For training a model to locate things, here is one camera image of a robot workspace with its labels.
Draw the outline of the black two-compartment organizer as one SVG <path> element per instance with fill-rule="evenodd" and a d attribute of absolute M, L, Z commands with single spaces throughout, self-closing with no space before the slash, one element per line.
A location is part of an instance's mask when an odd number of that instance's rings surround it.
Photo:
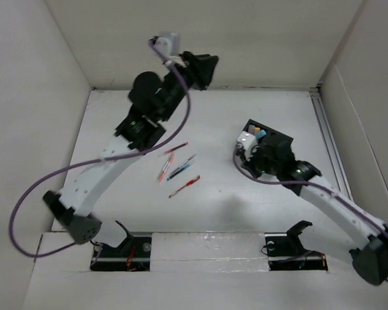
<path fill-rule="evenodd" d="M 285 144 L 287 146 L 291 146 L 293 142 L 293 138 L 290 136 L 287 136 L 286 134 L 283 134 L 275 129 L 272 129 L 270 127 L 267 127 L 266 125 L 263 125 L 255 120 L 249 119 L 246 123 L 246 125 L 243 127 L 243 131 L 249 132 L 250 129 L 256 129 L 259 128 L 266 132 L 264 136 L 258 136 L 257 137 L 257 144 L 262 145 L 264 143 L 268 142 L 280 142 L 281 145 Z"/>

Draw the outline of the red gel pen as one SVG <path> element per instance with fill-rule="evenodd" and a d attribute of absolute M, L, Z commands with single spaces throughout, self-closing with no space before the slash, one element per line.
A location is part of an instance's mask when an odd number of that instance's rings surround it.
<path fill-rule="evenodd" d="M 177 195 L 180 191 L 182 191 L 183 189 L 185 189 L 186 187 L 189 187 L 191 185 L 193 185 L 194 183 L 196 183 L 197 181 L 200 180 L 200 175 L 198 175 L 197 177 L 193 178 L 192 180 L 188 181 L 185 185 L 183 185 L 181 188 L 177 189 L 175 192 L 172 192 L 168 198 L 172 198 L 174 197 L 175 195 Z"/>

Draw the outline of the maroon pen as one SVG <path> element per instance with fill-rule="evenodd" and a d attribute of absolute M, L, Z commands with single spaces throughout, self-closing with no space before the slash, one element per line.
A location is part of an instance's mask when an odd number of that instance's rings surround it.
<path fill-rule="evenodd" d="M 177 146 L 175 146 L 175 147 L 173 147 L 173 148 L 171 148 L 171 149 L 169 149 L 169 150 L 166 150 L 166 151 L 164 151 L 164 152 L 158 153 L 157 156 L 160 158 L 160 157 L 162 157 L 162 156 L 171 154 L 172 152 L 175 152 L 176 150 L 181 149 L 182 147 L 185 147 L 185 146 L 187 146 L 188 144 L 189 144 L 188 141 L 187 141 L 187 142 L 184 142 L 184 143 L 181 143 L 180 145 L 177 145 Z"/>

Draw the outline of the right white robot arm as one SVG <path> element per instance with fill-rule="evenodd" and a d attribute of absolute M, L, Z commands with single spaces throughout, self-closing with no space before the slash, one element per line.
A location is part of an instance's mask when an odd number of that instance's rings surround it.
<path fill-rule="evenodd" d="M 297 160 L 291 143 L 280 134 L 258 138 L 243 131 L 236 140 L 233 163 L 249 180 L 292 191 L 349 237 L 326 243 L 323 253 L 348 262 L 371 285 L 388 282 L 388 223 L 348 199 L 311 163 Z"/>

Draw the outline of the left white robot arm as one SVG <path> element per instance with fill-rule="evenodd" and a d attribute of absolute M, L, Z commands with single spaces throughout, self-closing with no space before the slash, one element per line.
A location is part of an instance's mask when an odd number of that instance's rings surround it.
<path fill-rule="evenodd" d="M 43 201 L 55 219 L 76 244 L 91 240 L 104 243 L 117 256 L 131 250 L 131 240 L 121 225 L 102 222 L 93 214 L 100 196 L 126 168 L 144 154 L 157 149 L 166 130 L 162 123 L 174 113 L 186 92 L 206 90 L 212 79 L 218 56 L 181 53 L 181 64 L 166 61 L 169 73 L 160 78 L 147 71 L 139 74 L 128 94 L 131 108 L 115 128 L 113 138 L 100 157 L 94 160 L 70 185 L 48 191 Z"/>

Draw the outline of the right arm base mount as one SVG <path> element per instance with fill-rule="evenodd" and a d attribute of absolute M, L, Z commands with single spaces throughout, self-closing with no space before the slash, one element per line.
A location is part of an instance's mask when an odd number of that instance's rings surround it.
<path fill-rule="evenodd" d="M 261 253 L 268 259 L 269 271 L 328 271 L 326 256 L 299 248 L 285 233 L 265 234 Z"/>

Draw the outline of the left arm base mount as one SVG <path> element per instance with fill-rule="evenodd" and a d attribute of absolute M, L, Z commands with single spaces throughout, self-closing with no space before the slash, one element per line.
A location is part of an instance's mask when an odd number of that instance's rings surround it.
<path fill-rule="evenodd" d="M 150 271 L 152 234 L 134 234 L 131 246 L 124 254 L 103 245 L 94 245 L 90 270 L 97 272 L 144 272 Z"/>

